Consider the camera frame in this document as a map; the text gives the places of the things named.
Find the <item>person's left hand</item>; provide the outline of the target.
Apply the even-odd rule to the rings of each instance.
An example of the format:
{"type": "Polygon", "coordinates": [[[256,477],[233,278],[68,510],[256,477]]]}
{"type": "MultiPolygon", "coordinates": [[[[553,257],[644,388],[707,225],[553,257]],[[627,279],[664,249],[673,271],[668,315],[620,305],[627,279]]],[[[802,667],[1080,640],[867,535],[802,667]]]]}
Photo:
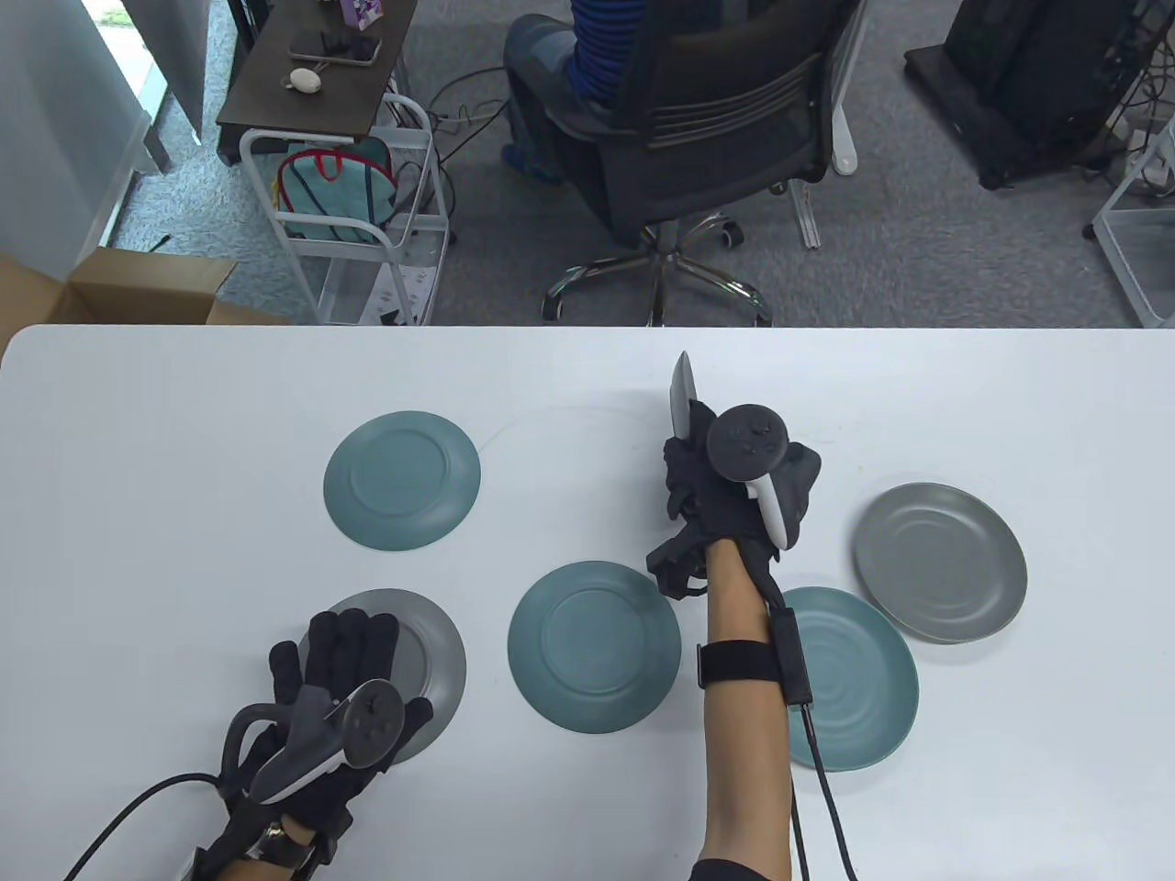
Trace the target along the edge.
{"type": "MultiPolygon", "coordinates": [[[[400,623],[392,614],[370,617],[360,608],[348,608],[341,614],[323,611],[308,626],[308,658],[298,664],[297,644],[277,643],[269,653],[269,666],[276,702],[291,705],[303,685],[328,690],[334,701],[344,700],[361,684],[372,678],[389,678],[400,639],[400,623]]],[[[381,764],[369,769],[341,767],[330,775],[307,785],[293,796],[270,807],[255,807],[242,794],[251,789],[253,776],[264,761],[286,746],[286,727],[271,725],[262,729],[251,749],[239,767],[229,807],[227,833],[244,840],[251,848],[263,830],[282,818],[308,830],[303,846],[320,836],[331,836],[340,830],[349,802],[389,768],[417,731],[432,721],[434,707],[427,697],[415,697],[407,702],[407,721],[392,751],[381,764]]]]}

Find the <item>person's right hand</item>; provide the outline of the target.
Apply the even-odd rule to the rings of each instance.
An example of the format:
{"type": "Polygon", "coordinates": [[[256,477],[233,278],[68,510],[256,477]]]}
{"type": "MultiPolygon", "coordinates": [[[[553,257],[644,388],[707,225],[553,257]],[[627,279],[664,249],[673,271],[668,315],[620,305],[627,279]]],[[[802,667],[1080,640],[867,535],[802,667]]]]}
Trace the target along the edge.
{"type": "Polygon", "coordinates": [[[658,551],[660,561],[697,569],[716,542],[737,542],[745,553],[776,561],[780,550],[768,538],[756,502],[741,483],[718,475],[709,456],[709,431],[716,413],[700,401],[689,402],[689,437],[665,441],[667,513],[685,526],[658,551]]]}

